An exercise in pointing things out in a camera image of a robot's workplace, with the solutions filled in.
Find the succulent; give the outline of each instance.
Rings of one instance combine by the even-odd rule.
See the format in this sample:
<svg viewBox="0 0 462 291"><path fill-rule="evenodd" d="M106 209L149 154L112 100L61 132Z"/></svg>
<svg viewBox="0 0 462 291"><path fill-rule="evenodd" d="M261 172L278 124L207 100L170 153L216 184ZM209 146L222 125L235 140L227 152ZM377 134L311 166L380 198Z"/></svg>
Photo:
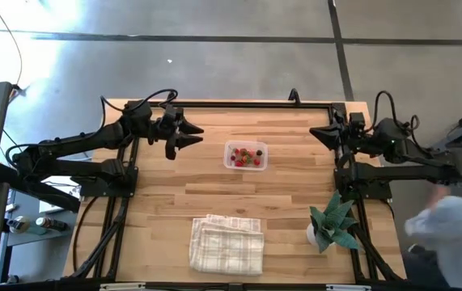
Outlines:
<svg viewBox="0 0 462 291"><path fill-rule="evenodd" d="M338 191L335 191L323 213L310 206L310 218L315 239L319 244L319 253L326 250L330 243L336 243L341 247L350 249L359 249L356 239L345 231L348 227L357 223L353 218L346 216L353 205L353 201L350 200L344 204L341 204L340 201L341 196Z"/></svg>

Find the concrete floor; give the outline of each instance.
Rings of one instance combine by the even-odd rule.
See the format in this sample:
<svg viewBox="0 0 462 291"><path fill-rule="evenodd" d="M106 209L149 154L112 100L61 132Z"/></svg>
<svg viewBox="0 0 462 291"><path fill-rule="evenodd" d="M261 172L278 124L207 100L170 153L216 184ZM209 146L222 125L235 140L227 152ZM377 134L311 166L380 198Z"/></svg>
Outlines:
<svg viewBox="0 0 462 291"><path fill-rule="evenodd" d="M462 40L462 0L335 3L344 38ZM6 130L19 143L96 129L100 95L138 98L174 87L181 99L285 99L296 87L305 100L345 100L333 43L122 41L134 35L333 38L327 0L0 0L0 12L11 29L23 31L15 36L25 92L6 119ZM32 32L58 34L42 40ZM81 40L83 33L104 40ZM122 40L106 40L113 35ZM376 93L392 92L399 119L418 114L417 139L431 145L462 117L462 42L451 43L456 45L344 44L354 100L367 101L372 115ZM15 82L18 71L12 40L0 32L0 81ZM389 112L382 101L380 117ZM2 146L10 146L6 138ZM403 222L423 209L430 185L391 186L396 228L407 247L412 242ZM66 250L67 245L65 239L38 247ZM29 254L43 266L46 255L31 255L34 247L14 249L11 272L26 280L61 276L66 251L53 253L48 272L35 275L17 264Z"/></svg>

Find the checkered towel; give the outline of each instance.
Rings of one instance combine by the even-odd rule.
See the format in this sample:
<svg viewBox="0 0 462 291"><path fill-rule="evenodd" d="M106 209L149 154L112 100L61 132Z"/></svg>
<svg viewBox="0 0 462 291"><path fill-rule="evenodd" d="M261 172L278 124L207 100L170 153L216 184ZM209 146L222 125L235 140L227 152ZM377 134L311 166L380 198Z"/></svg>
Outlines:
<svg viewBox="0 0 462 291"><path fill-rule="evenodd" d="M263 268L263 234L259 219L193 219L189 264L200 272L258 276Z"/></svg>

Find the wooden tabletop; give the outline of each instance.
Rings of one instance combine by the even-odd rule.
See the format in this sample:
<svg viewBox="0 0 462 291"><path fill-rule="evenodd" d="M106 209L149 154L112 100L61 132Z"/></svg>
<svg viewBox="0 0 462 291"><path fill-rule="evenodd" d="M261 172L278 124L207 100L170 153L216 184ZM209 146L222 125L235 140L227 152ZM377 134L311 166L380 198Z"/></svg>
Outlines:
<svg viewBox="0 0 462 291"><path fill-rule="evenodd" d="M110 100L120 108L127 101ZM346 107L348 112L363 112L370 125L364 102L349 102ZM349 250L333 245L319 254L306 238L308 207L324 210L334 191L333 152L308 132L310 127L328 124L327 111L186 108L184 114L205 130L203 142L177 151L175 161L164 157L163 141L153 146L142 142L139 146L138 187L126 219L118 281L354 283ZM119 115L107 108L107 123ZM162 109L154 109L153 119L161 115ZM266 143L267 169L227 169L223 152L229 140ZM94 160L115 158L116 154L115 150L97 150ZM379 165L378 159L365 155L357 158ZM78 264L100 239L107 200L99 198L86 215L78 237ZM80 214L86 204L82 203ZM405 277L388 206L366 200L366 211L373 244L396 274ZM224 276L189 268L192 220L208 213L261 219L265 234L262 276ZM104 270L111 253L112 244ZM365 255L361 255L361 261L367 276ZM64 275L71 273L69 251Z"/></svg>

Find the person's hand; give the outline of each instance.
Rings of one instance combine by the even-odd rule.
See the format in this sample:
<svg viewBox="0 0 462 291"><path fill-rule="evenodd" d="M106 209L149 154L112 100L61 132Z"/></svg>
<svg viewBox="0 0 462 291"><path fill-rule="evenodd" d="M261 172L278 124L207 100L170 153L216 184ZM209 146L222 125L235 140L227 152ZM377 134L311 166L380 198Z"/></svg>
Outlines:
<svg viewBox="0 0 462 291"><path fill-rule="evenodd" d="M445 197L446 195L450 194L450 188L436 185L434 191L432 192L432 198L430 199L428 205L426 206L429 209L434 210L435 206L438 202Z"/></svg>

